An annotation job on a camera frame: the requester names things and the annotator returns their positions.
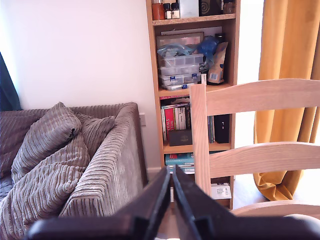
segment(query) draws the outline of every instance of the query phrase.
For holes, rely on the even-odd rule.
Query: chair post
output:
[[[211,197],[208,116],[205,85],[197,84],[191,86],[190,102],[195,183]]]

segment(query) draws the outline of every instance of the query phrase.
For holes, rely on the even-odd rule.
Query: black box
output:
[[[221,5],[217,0],[199,0],[199,16],[212,16],[222,14]]]
[[[168,131],[168,137],[170,147],[192,145],[191,129]]]
[[[214,134],[215,134],[215,141],[218,144],[229,143],[229,127],[230,127],[229,114],[214,116]]]

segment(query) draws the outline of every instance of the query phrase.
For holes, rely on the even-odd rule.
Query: corduroy cushion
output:
[[[81,122],[84,143],[88,148],[90,159],[92,159],[109,131],[115,126],[115,117],[95,118],[82,113],[75,115]]]
[[[79,133],[22,177],[0,202],[0,239],[21,239],[35,221],[58,216],[89,161]]]
[[[30,126],[39,120],[32,116],[0,116],[0,178],[11,174],[11,166]]]
[[[79,119],[62,102],[49,109],[30,127],[13,160],[11,176],[14,183],[46,157],[63,147],[78,134],[80,129]]]

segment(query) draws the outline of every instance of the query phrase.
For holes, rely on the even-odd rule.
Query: mustard curtain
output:
[[[320,0],[265,0],[259,80],[320,80]],[[320,109],[299,108],[256,113],[254,141],[314,143]],[[253,174],[269,200],[292,200],[303,171]]]

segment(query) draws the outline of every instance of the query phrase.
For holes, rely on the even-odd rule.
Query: dark curtain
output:
[[[0,52],[0,111],[22,110],[15,86]]]

